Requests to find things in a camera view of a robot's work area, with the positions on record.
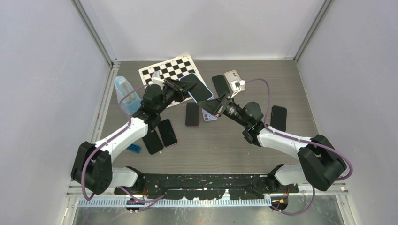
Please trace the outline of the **black phone from case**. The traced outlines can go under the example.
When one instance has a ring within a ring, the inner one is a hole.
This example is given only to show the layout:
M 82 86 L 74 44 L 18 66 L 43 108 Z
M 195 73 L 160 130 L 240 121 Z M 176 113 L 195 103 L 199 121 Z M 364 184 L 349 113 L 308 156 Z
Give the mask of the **black phone from case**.
M 227 94 L 227 95 L 231 94 L 231 91 L 229 89 L 229 86 L 227 84 L 227 81 L 226 81 L 224 75 L 213 76 L 212 82 L 215 87 L 216 93 L 219 97 L 221 97 L 224 94 Z

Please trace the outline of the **lilac cased phone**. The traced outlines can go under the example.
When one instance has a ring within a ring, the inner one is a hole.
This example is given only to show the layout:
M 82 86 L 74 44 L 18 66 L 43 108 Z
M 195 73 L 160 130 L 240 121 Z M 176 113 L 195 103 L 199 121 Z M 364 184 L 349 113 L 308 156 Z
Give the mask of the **lilac cased phone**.
M 211 115 L 210 113 L 208 113 L 208 112 L 207 112 L 206 110 L 204 110 L 203 108 L 202 108 L 201 110 L 202 110 L 203 119 L 204 119 L 205 122 L 215 121 L 215 120 L 218 119 L 216 116 Z

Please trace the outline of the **dark phone from lilac case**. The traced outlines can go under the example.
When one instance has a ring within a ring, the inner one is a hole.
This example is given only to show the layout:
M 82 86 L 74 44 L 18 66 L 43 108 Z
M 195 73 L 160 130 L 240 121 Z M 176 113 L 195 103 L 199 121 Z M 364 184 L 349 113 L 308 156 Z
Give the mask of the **dark phone from lilac case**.
M 186 104 L 185 125 L 187 127 L 199 125 L 199 106 L 194 102 Z

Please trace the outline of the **purple edged phone from case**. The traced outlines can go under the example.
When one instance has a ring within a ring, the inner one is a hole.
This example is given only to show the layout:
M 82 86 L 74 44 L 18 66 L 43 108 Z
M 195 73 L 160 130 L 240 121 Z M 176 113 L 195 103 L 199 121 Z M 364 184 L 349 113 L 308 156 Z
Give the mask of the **purple edged phone from case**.
M 165 147 L 177 144 L 178 140 L 169 119 L 162 120 L 158 124 L 158 130 Z

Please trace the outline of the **light blue cased phone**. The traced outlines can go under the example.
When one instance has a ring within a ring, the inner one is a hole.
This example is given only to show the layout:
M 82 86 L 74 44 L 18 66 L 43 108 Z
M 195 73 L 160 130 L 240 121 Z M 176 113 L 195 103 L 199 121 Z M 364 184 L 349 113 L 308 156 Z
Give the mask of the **light blue cased phone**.
M 192 99 L 197 103 L 207 101 L 214 97 L 211 90 L 198 78 L 195 73 L 189 73 L 181 78 L 180 81 L 196 82 L 195 87 L 189 92 Z

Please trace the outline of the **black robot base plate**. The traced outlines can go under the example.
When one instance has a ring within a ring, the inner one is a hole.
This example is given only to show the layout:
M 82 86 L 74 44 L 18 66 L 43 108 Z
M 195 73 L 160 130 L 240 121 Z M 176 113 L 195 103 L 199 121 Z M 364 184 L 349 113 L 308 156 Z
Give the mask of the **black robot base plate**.
M 295 194 L 297 185 L 283 186 L 260 174 L 164 174 L 143 173 L 132 187 L 115 188 L 115 194 L 143 194 L 149 199 L 164 196 L 168 200 L 219 200 L 229 194 L 231 200 L 255 200 L 269 194 Z

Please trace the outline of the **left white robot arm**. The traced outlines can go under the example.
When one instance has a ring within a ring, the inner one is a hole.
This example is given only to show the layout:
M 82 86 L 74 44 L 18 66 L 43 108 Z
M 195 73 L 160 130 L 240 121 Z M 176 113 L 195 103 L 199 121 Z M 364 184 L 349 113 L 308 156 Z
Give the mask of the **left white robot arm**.
M 138 171 L 129 167 L 113 167 L 113 161 L 136 140 L 143 138 L 159 124 L 160 114 L 173 102 L 183 102 L 197 85 L 194 81 L 166 78 L 145 88 L 139 109 L 127 116 L 127 123 L 106 138 L 78 147 L 71 170 L 72 180 L 81 184 L 86 200 L 100 195 L 108 188 L 127 188 L 139 194 L 144 182 Z

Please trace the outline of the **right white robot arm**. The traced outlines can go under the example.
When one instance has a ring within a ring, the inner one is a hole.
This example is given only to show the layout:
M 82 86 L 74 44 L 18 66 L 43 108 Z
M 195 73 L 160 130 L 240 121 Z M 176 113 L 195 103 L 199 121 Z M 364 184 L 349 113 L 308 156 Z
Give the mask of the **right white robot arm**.
M 268 187 L 273 192 L 281 192 L 290 184 L 310 184 L 326 191 L 335 181 L 342 180 L 342 174 L 348 168 L 348 163 L 326 137 L 300 137 L 265 124 L 261 107 L 256 102 L 241 107 L 224 94 L 198 102 L 198 105 L 215 117 L 224 115 L 243 126 L 242 134 L 249 144 L 272 148 L 299 160 L 297 165 L 278 165 L 267 174 Z

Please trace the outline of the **beige phone case with ring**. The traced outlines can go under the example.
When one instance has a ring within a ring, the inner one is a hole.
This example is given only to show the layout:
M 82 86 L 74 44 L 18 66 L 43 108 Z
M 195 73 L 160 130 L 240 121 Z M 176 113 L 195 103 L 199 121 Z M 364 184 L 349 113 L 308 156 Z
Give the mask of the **beige phone case with ring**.
M 238 80 L 238 81 L 242 80 L 236 70 L 231 70 L 231 71 L 225 72 L 224 77 L 227 81 L 227 84 L 230 87 L 231 92 L 233 92 L 232 88 L 231 88 L 231 82 L 234 80 Z

